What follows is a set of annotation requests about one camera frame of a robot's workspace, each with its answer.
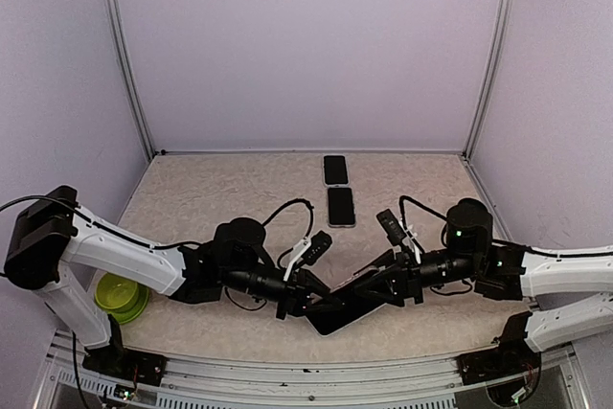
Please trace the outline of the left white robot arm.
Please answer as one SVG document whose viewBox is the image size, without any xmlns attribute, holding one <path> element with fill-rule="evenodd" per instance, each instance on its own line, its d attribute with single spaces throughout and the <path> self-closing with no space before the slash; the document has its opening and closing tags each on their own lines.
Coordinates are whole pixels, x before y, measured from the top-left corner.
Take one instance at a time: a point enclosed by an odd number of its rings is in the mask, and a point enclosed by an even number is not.
<svg viewBox="0 0 613 409">
<path fill-rule="evenodd" d="M 77 192 L 69 186 L 22 196 L 1 208 L 18 204 L 27 207 L 14 223 L 5 277 L 36 292 L 113 375 L 127 374 L 134 365 L 133 352 L 122 344 L 116 321 L 76 280 L 72 263 L 131 280 L 184 304 L 217 302 L 223 292 L 235 290 L 276 304 L 280 319 L 310 313 L 314 298 L 329 295 L 329 288 L 309 269 L 331 246 L 330 235 L 323 231 L 296 243 L 287 267 L 280 268 L 264 248 L 264 224 L 249 217 L 218 225 L 206 243 L 160 244 L 99 218 L 77 202 Z"/>
</svg>

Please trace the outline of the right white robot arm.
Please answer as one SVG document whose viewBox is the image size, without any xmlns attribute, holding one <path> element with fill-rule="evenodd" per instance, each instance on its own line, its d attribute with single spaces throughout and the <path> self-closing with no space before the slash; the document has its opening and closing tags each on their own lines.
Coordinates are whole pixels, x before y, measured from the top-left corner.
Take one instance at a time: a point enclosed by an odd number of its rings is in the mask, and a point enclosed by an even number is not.
<svg viewBox="0 0 613 409">
<path fill-rule="evenodd" d="M 572 304 L 509 318 L 501 345 L 491 351 L 490 367 L 512 373 L 532 352 L 606 332 L 612 328 L 612 248 L 544 249 L 493 236 L 493 217 L 479 200 L 463 198 L 445 214 L 443 249 L 424 253 L 412 237 L 405 215 L 385 210 L 377 219 L 399 250 L 381 256 L 356 279 L 352 293 L 401 307 L 419 303 L 425 288 L 463 279 L 475 293 L 496 301 L 518 301 L 546 294 L 583 293 Z"/>
</svg>

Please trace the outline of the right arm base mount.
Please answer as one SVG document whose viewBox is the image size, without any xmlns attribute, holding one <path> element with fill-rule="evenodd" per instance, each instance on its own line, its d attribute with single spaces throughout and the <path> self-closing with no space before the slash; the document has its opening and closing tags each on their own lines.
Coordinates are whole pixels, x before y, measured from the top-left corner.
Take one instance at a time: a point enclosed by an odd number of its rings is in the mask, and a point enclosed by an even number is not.
<svg viewBox="0 0 613 409">
<path fill-rule="evenodd" d="M 526 327 L 532 315 L 523 312 L 511 316 L 495 347 L 457 357 L 464 385 L 518 375 L 541 364 L 541 353 L 534 352 L 526 342 Z"/>
</svg>

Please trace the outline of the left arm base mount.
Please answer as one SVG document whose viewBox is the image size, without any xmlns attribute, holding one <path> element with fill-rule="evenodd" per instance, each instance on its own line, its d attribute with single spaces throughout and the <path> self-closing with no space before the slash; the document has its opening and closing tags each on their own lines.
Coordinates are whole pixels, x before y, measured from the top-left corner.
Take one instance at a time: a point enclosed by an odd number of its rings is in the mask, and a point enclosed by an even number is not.
<svg viewBox="0 0 613 409">
<path fill-rule="evenodd" d="M 120 325 L 110 316 L 109 342 L 98 349 L 85 349 L 82 366 L 101 375 L 159 387 L 168 359 L 158 353 L 142 352 L 124 346 Z"/>
</svg>

